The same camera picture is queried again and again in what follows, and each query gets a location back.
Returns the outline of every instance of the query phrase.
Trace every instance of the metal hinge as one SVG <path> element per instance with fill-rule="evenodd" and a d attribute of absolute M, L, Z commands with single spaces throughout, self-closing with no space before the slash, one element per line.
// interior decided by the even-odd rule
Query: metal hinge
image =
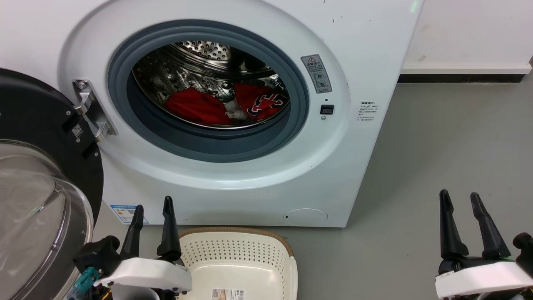
<path fill-rule="evenodd" d="M 79 105 L 75 106 L 74 109 L 78 114 L 83 115 L 89 123 L 96 141 L 102 141 L 107 135 L 117 135 L 102 106 L 100 106 L 89 80 L 76 79 L 72 85 L 79 100 Z"/>

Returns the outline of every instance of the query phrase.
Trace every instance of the white plastic basket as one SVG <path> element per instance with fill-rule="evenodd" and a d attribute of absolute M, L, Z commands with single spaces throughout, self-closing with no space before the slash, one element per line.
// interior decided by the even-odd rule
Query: white plastic basket
<path fill-rule="evenodd" d="M 180 244 L 181 258 L 192 273 L 192 291 L 180 300 L 296 300 L 292 249 L 273 232 L 195 228 L 180 234 Z"/>

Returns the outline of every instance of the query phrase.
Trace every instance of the washing machine door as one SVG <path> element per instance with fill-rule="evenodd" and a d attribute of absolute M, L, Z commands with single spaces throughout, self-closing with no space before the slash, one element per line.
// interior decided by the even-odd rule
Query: washing machine door
<path fill-rule="evenodd" d="M 102 189 L 83 116 L 47 84 L 0 69 L 0 300 L 64 298 Z"/>

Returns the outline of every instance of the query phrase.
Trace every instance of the basket rim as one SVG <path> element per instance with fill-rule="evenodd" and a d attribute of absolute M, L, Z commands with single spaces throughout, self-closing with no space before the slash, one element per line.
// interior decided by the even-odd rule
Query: basket rim
<path fill-rule="evenodd" d="M 289 257 L 294 257 L 294 253 L 292 248 L 290 247 L 289 243 L 279 234 L 261 230 L 261 229 L 254 229 L 254 228 L 246 228 L 246 227 L 233 227 L 233 226 L 212 226 L 212 227 L 198 227 L 198 228 L 191 228 L 188 230 L 183 231 L 180 233 L 180 238 L 194 233 L 207 233 L 207 232 L 238 232 L 238 233 L 249 233 L 249 234 L 257 234 L 257 235 L 265 235 L 269 236 L 271 238 L 274 238 L 281 242 L 285 249 L 287 250 Z"/>

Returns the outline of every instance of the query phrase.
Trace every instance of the red garment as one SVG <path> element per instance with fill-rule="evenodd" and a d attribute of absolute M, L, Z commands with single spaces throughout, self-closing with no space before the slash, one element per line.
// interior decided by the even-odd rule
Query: red garment
<path fill-rule="evenodd" d="M 275 114 L 289 101 L 287 97 L 275 93 L 274 89 L 268 86 L 234 83 L 233 89 L 237 103 L 254 120 Z"/>
<path fill-rule="evenodd" d="M 232 120 L 226 116 L 226 108 L 215 97 L 202 93 L 195 88 L 172 94 L 165 107 L 173 114 L 203 125 L 231 125 Z"/>

